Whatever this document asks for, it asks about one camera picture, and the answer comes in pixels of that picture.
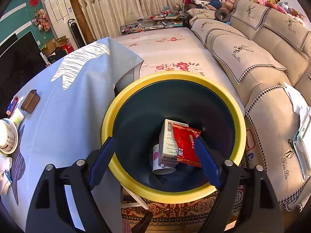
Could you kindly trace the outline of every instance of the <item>black tv screen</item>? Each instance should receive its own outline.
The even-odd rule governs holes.
[[[7,107],[15,94],[46,68],[40,52],[30,31],[0,56],[0,119],[7,117]]]
[[[17,40],[17,36],[14,33],[2,45],[0,45],[0,55],[3,54],[7,48],[13,45],[16,40]]]

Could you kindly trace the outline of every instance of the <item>beige sofa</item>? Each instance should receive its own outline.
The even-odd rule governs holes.
[[[213,54],[245,106],[251,167],[264,166],[280,205],[302,209],[311,193],[291,140],[300,125],[285,83],[311,106],[311,36],[300,23],[272,8],[237,0],[231,25],[215,12],[191,9],[190,28]]]

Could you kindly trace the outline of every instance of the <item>red round decoration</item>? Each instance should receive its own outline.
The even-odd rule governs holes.
[[[34,7],[37,6],[39,4],[39,0],[29,0],[29,5]]]

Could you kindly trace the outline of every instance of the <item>barcode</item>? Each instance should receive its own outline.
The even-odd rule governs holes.
[[[172,132],[172,122],[167,122],[167,131]]]

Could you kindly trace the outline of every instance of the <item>teal wall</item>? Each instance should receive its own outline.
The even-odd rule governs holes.
[[[0,43],[16,29],[31,21],[35,17],[35,8],[38,10],[43,9],[41,0],[39,0],[39,4],[35,7],[29,5],[29,0],[12,0],[4,14],[23,3],[26,3],[25,7],[9,15],[7,18],[0,22]],[[54,38],[51,29],[48,32],[46,32],[44,29],[39,31],[38,26],[34,25],[33,23],[31,26],[28,26],[26,29],[18,33],[17,37],[20,38],[29,31],[32,31],[36,41],[40,41],[40,47],[43,47],[47,41]]]

